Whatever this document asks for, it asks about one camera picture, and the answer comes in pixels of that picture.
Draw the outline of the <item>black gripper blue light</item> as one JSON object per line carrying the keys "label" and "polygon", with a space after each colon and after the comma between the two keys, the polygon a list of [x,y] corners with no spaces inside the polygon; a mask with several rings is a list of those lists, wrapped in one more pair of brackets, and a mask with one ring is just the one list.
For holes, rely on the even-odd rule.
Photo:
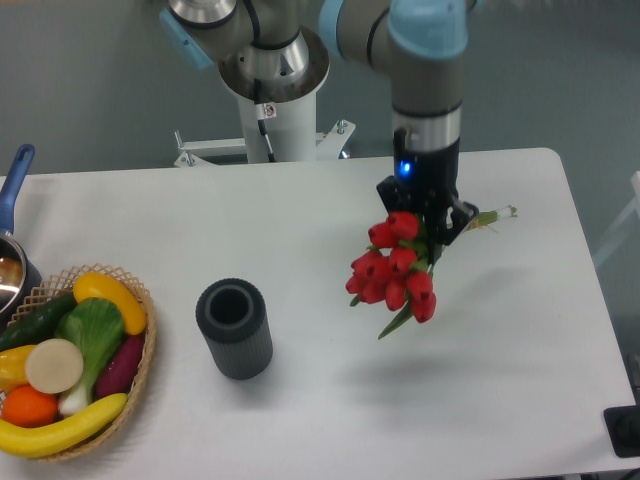
{"label": "black gripper blue light", "polygon": [[376,190],[387,212],[407,211],[424,221],[428,238],[430,274],[449,245],[478,215],[478,208],[459,198],[457,188],[459,143],[425,151],[409,145],[409,133],[393,135],[393,174]]}

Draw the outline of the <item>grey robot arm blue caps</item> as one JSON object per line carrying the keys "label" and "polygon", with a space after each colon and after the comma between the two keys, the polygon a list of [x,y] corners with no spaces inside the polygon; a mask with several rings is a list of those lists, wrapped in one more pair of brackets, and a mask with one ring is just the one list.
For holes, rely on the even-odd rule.
{"label": "grey robot arm blue caps", "polygon": [[388,212],[423,221],[435,264],[477,216],[459,197],[466,1],[327,1],[318,27],[296,1],[170,1],[166,35],[198,69],[215,66],[236,97],[248,160],[317,155],[315,96],[332,56],[386,76],[394,167],[377,187]]}

